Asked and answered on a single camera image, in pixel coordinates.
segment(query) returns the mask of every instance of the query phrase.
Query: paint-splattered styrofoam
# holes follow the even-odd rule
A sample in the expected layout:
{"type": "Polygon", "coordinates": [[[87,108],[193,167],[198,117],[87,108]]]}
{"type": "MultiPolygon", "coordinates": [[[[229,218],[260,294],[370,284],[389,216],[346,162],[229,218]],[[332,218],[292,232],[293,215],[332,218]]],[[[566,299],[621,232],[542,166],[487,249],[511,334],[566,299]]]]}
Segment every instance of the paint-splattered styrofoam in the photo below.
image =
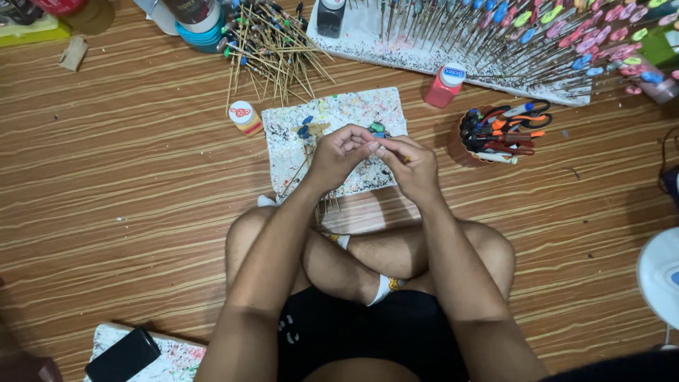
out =
{"type": "MultiPolygon", "coordinates": [[[[308,170],[308,164],[305,164],[299,175],[292,179],[304,162],[305,152],[304,141],[290,129],[300,126],[308,116],[314,117],[312,123],[330,123],[330,127],[323,131],[325,135],[346,124],[368,127],[375,121],[384,124],[393,136],[407,135],[399,91],[396,88],[337,94],[314,99],[304,105],[263,111],[261,118],[269,149],[271,183],[278,201],[290,195],[308,170]],[[285,195],[281,194],[290,181],[293,184],[285,195]]],[[[340,197],[395,185],[389,168],[373,155],[362,161],[332,195],[340,197]]]]}
{"type": "MultiPolygon", "coordinates": [[[[94,331],[93,361],[101,353],[125,337],[132,328],[103,323],[94,331]]],[[[205,346],[179,338],[149,333],[160,348],[160,357],[138,372],[128,382],[191,382],[205,354],[205,346]]],[[[91,382],[87,376],[83,382],[91,382]]]]}
{"type": "MultiPolygon", "coordinates": [[[[352,2],[352,4],[354,4],[352,9],[349,8],[347,3],[344,10],[342,31],[339,34],[339,38],[332,39],[324,37],[319,35],[316,29],[316,12],[318,10],[319,1],[320,0],[316,0],[316,3],[314,4],[314,10],[309,19],[309,27],[306,33],[319,47],[334,56],[375,65],[419,71],[420,73],[426,74],[434,74],[444,64],[454,61],[464,65],[467,68],[468,75],[508,75],[510,73],[505,72],[507,65],[514,64],[506,62],[505,60],[498,60],[496,63],[486,67],[483,71],[476,71],[473,68],[477,66],[478,62],[481,63],[480,67],[485,66],[485,60],[487,59],[488,54],[477,56],[476,48],[471,49],[469,52],[467,52],[466,48],[461,49],[461,52],[453,49],[450,53],[447,53],[446,50],[440,48],[441,42],[447,33],[442,33],[435,44],[429,40],[425,41],[425,39],[418,40],[416,44],[412,43],[413,38],[406,41],[406,35],[409,32],[411,25],[410,20],[412,18],[410,18],[408,23],[403,26],[402,23],[405,19],[405,14],[401,15],[400,18],[394,17],[390,41],[387,41],[386,38],[384,38],[383,41],[380,41],[380,22],[383,18],[379,9],[379,2],[376,0],[369,2],[370,7],[366,6],[366,1],[359,1],[358,7],[355,2],[352,2]]],[[[384,31],[387,30],[389,11],[390,8],[387,7],[384,12],[384,31]]],[[[455,38],[456,34],[460,35],[458,41],[469,39],[469,30],[471,30],[471,27],[469,29],[461,30],[459,33],[453,33],[450,39],[455,38]]],[[[521,66],[522,60],[530,59],[531,55],[531,52],[526,52],[524,56],[519,57],[516,62],[518,64],[517,66],[521,66]]],[[[530,68],[527,68],[525,71],[518,74],[523,75],[530,73],[530,68]]],[[[533,88],[520,86],[513,82],[512,79],[483,81],[467,78],[464,82],[500,90],[518,97],[546,99],[566,106],[583,106],[589,103],[589,96],[568,96],[568,93],[565,90],[560,90],[560,88],[563,87],[562,82],[540,85],[533,88]]],[[[591,89],[590,86],[583,86],[579,90],[584,92],[589,89],[591,89]]]]}

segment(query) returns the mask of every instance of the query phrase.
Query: red label on bottle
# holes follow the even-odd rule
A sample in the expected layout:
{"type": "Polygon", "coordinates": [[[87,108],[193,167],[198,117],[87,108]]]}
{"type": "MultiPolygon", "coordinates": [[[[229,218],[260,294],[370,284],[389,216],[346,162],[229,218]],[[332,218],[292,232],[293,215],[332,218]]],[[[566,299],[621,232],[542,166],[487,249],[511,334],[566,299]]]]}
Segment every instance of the red label on bottle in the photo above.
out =
{"type": "Polygon", "coordinates": [[[31,0],[43,11],[53,15],[65,15],[78,9],[85,0],[31,0]]]}
{"type": "Polygon", "coordinates": [[[247,116],[248,114],[250,114],[252,112],[252,110],[250,110],[250,109],[236,109],[234,107],[229,109],[229,111],[232,112],[233,114],[235,114],[236,117],[238,117],[238,118],[243,117],[243,116],[247,116]]]}

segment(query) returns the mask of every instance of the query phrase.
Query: white bottle cap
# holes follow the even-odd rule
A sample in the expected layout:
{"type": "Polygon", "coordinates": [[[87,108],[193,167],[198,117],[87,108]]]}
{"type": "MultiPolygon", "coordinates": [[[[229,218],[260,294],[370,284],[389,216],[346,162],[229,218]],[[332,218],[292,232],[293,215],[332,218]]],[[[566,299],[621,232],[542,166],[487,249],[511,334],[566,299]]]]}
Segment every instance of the white bottle cap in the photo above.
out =
{"type": "Polygon", "coordinates": [[[466,70],[458,63],[448,63],[443,66],[439,73],[439,78],[444,85],[454,88],[461,84],[466,77],[466,70]]]}
{"type": "Polygon", "coordinates": [[[229,118],[235,124],[248,124],[255,117],[255,110],[245,101],[236,101],[229,107],[229,118]]]}
{"type": "Polygon", "coordinates": [[[343,7],[344,1],[345,0],[320,0],[320,2],[323,3],[327,9],[333,11],[343,7]]]}

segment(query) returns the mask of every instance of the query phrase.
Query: black phone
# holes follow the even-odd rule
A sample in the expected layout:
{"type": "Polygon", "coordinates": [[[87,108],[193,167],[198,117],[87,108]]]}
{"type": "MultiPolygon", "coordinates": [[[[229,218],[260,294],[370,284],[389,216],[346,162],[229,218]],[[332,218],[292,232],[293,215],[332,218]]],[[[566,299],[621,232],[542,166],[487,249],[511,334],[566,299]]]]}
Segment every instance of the black phone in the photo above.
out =
{"type": "Polygon", "coordinates": [[[92,382],[127,382],[158,357],[158,345],[138,327],[85,366],[85,373],[92,382]]]}

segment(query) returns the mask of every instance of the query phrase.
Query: red paint bottle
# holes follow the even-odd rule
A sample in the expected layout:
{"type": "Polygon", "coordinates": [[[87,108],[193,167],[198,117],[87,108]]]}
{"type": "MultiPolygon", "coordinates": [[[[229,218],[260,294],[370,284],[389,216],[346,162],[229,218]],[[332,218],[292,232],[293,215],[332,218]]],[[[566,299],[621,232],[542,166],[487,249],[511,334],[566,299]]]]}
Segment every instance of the red paint bottle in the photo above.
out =
{"type": "Polygon", "coordinates": [[[446,107],[460,92],[465,77],[466,71],[458,63],[448,63],[440,67],[424,96],[424,102],[440,108],[446,107]]]}

